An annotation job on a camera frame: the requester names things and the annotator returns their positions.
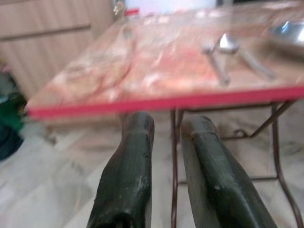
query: utensil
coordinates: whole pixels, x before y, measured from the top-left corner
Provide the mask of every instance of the utensil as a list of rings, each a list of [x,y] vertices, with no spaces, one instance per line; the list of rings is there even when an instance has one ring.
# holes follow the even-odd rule
[[[256,57],[250,52],[240,49],[239,40],[229,34],[224,34],[217,43],[217,48],[225,54],[235,54],[239,51],[240,56],[250,66],[251,69],[266,77],[269,81],[276,80],[276,74],[272,70],[266,68]]]
[[[304,57],[304,21],[287,21],[268,30],[269,40],[279,49]]]
[[[230,83],[230,77],[226,73],[224,67],[218,62],[218,60],[215,58],[213,52],[214,52],[215,44],[212,39],[206,39],[203,46],[202,51],[204,54],[206,54],[212,65],[214,66],[215,70],[218,73],[219,81],[222,85],[227,86]]]

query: table frame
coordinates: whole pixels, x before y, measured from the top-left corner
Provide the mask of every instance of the table frame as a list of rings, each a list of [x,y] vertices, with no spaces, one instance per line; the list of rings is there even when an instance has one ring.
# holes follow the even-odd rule
[[[291,195],[285,178],[283,176],[281,162],[280,162],[280,151],[279,151],[279,134],[278,134],[278,118],[290,108],[296,100],[290,100],[285,102],[268,102],[268,103],[257,103],[248,105],[235,105],[235,106],[224,106],[224,107],[213,107],[213,108],[200,108],[200,109],[181,109],[171,110],[171,133],[172,133],[172,163],[173,163],[173,188],[172,188],[172,208],[171,208],[171,228],[176,228],[176,217],[177,217],[177,193],[178,186],[187,184],[186,181],[178,181],[177,171],[177,144],[180,137],[181,122],[185,112],[200,113],[200,112],[214,112],[214,111],[227,111],[227,110],[240,110],[240,109],[254,109],[262,107],[271,107],[270,117],[253,133],[248,134],[243,129],[234,131],[232,136],[222,137],[222,140],[237,140],[253,138],[259,135],[264,129],[272,125],[272,144],[276,176],[264,176],[264,177],[253,177],[252,181],[275,181],[278,180],[282,186],[282,189],[287,196],[289,204],[293,210],[294,217],[298,228],[304,228],[301,211]]]

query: table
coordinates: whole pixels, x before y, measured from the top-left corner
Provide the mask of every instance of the table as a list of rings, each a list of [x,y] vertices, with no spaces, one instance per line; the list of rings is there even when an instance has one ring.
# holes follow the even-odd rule
[[[272,124],[277,176],[257,180],[280,181],[297,225],[303,228],[300,210],[280,167],[277,119],[296,99],[304,97],[304,64],[278,51],[267,39],[267,28],[286,20],[303,19],[303,10],[304,3],[299,1],[251,3],[116,23],[29,100],[28,112],[34,118],[50,119],[171,109],[174,228],[178,186],[176,145],[182,114],[270,106],[272,115],[255,133],[239,130],[237,136],[227,139],[254,137]],[[251,71],[238,54],[216,52],[231,78],[228,86],[221,85],[201,46],[206,40],[216,42],[223,33],[238,36],[242,48],[274,70],[278,79],[266,81]]]

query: wooden cabinet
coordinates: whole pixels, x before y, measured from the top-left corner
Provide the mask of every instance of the wooden cabinet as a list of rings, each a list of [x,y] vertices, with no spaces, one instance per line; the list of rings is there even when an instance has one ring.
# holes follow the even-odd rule
[[[31,98],[113,21],[112,0],[0,0],[0,52]]]

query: marble floor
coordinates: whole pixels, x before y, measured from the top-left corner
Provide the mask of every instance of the marble floor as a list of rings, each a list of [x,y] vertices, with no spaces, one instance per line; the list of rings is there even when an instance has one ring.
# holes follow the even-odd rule
[[[253,131],[269,110],[207,114],[227,134],[242,127]],[[304,212],[304,101],[294,104],[279,121],[282,165],[291,192]],[[169,113],[152,113],[155,139],[152,153],[152,228],[170,227],[171,144]],[[119,144],[118,126],[61,131],[50,145],[38,123],[27,124],[22,147],[0,163],[1,228],[85,228],[103,168]],[[249,175],[274,172],[270,131],[257,138],[227,143]],[[179,152],[179,179],[185,179]],[[295,220],[276,182],[255,184],[277,225],[295,228]],[[187,187],[178,193],[177,224],[194,228]]]

